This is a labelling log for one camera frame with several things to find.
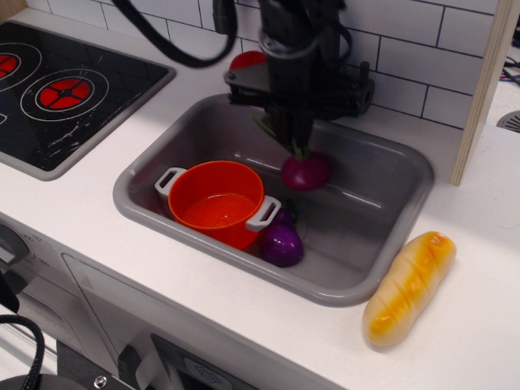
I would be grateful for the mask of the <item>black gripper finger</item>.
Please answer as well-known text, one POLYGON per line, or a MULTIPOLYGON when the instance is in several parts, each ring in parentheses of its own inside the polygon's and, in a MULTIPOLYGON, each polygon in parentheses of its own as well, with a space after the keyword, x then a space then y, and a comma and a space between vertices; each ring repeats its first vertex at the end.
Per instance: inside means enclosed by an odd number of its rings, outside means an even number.
POLYGON ((296 157, 309 157, 309 141, 313 129, 314 116, 309 110, 298 110, 293 119, 292 147, 296 157))
POLYGON ((285 149, 292 149, 294 112, 284 107, 269 105, 265 114, 267 127, 275 140, 285 149))

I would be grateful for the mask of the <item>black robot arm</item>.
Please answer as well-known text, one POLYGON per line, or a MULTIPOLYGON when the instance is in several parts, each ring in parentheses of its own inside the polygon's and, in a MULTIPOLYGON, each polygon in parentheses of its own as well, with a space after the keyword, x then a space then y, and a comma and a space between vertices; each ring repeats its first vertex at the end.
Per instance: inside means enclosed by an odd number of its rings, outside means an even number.
POLYGON ((261 1, 259 45, 265 61, 224 77, 231 103, 265 111, 258 121, 299 160, 310 156, 314 120, 365 113, 375 83, 364 61, 350 71, 352 37, 339 21, 342 1, 261 1))

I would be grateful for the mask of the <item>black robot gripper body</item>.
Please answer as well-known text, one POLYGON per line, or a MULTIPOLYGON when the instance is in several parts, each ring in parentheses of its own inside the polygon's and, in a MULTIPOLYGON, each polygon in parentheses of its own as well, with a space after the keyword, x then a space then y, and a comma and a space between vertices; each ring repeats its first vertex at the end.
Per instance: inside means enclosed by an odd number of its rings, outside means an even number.
POLYGON ((319 49, 280 57, 261 50, 267 61, 224 74, 235 104, 304 108, 315 118, 334 120, 323 110, 326 67, 319 49))

